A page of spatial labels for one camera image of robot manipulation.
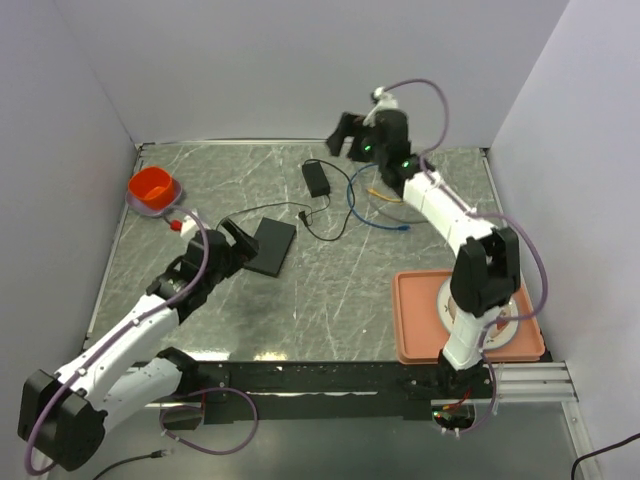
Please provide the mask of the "black network switch box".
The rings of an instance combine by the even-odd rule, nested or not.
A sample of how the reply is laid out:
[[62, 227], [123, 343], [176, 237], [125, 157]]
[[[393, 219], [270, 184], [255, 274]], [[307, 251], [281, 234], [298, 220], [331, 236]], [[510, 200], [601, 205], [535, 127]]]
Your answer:
[[254, 234], [259, 244], [258, 254], [244, 269], [277, 278], [296, 233], [292, 224], [263, 217]]

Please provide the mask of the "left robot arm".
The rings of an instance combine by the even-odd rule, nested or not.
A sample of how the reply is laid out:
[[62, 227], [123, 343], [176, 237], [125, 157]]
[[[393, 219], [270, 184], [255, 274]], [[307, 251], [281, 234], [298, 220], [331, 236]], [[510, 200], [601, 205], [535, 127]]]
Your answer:
[[55, 467], [79, 469], [105, 437], [148, 403], [190, 400], [198, 363], [167, 348], [136, 372], [129, 369], [164, 336], [203, 306], [214, 288], [256, 257], [258, 241], [231, 220], [209, 229], [192, 214], [196, 232], [147, 287], [132, 310], [92, 347], [53, 373], [37, 370], [25, 381], [18, 436], [23, 465], [37, 477]]

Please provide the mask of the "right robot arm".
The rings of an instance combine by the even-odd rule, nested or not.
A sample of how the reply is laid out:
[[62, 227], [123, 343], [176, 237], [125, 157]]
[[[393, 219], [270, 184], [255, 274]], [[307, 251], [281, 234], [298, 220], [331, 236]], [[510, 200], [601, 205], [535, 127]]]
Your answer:
[[455, 255], [449, 288], [456, 315], [438, 356], [437, 386], [444, 396], [459, 398], [479, 378], [488, 333], [520, 289], [518, 236], [478, 216], [427, 154], [412, 152], [403, 111], [344, 112], [325, 141], [329, 153], [338, 156], [347, 139], [352, 141], [348, 158], [373, 163], [386, 186], [419, 212]]

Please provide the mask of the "orange plastic cup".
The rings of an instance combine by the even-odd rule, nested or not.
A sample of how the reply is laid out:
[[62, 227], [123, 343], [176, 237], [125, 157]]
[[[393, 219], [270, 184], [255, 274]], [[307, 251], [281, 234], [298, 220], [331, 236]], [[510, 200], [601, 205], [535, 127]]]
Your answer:
[[173, 201], [176, 187], [173, 177], [166, 170], [150, 166], [131, 177], [127, 193], [143, 206], [161, 210]]

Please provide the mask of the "pink plastic tray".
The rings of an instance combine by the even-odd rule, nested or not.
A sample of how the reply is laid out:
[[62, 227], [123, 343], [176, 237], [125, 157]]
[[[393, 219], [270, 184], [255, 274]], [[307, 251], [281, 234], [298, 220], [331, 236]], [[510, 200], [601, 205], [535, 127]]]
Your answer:
[[[435, 364], [450, 334], [438, 316], [440, 287], [449, 270], [419, 270], [396, 274], [392, 281], [392, 312], [396, 353], [403, 364]], [[537, 320], [520, 321], [512, 340], [502, 348], [486, 350], [495, 362], [535, 362], [545, 352]]]

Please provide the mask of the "patterned ceramic plate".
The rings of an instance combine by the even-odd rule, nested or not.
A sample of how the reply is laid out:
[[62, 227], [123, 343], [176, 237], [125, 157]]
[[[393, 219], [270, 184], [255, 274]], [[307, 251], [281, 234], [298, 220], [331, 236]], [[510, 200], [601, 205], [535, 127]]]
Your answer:
[[[451, 334], [456, 320], [457, 305], [450, 291], [450, 279], [447, 278], [439, 289], [436, 302], [438, 316], [446, 331]], [[496, 350], [507, 345], [518, 330], [517, 322], [506, 322], [505, 318], [518, 313], [516, 301], [511, 299], [499, 313], [501, 320], [493, 325], [485, 338], [484, 348]]]

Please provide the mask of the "aluminium frame rail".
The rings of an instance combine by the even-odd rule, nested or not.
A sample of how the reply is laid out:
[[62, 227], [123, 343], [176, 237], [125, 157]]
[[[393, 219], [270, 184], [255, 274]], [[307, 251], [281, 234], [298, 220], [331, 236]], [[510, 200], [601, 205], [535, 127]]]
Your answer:
[[[576, 398], [567, 367], [562, 363], [496, 364], [497, 398], [501, 402], [570, 401]], [[206, 387], [232, 387], [250, 395], [300, 396], [398, 394], [403, 399], [435, 404], [488, 401], [492, 386], [481, 367], [475, 378], [455, 386], [438, 381], [435, 365], [399, 362], [202, 362], [194, 379], [185, 380], [176, 397]]]

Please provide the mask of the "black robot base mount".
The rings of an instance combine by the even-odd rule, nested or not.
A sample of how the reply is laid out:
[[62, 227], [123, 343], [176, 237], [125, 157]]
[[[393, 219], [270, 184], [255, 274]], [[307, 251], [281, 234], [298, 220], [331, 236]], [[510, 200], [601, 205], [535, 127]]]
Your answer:
[[[216, 392], [207, 393], [207, 388]], [[436, 365], [374, 362], [202, 362], [195, 379], [162, 402], [202, 406], [207, 424], [251, 420], [243, 397], [253, 400], [261, 420], [391, 418], [429, 420], [438, 401], [489, 399], [488, 370], [446, 380]]]

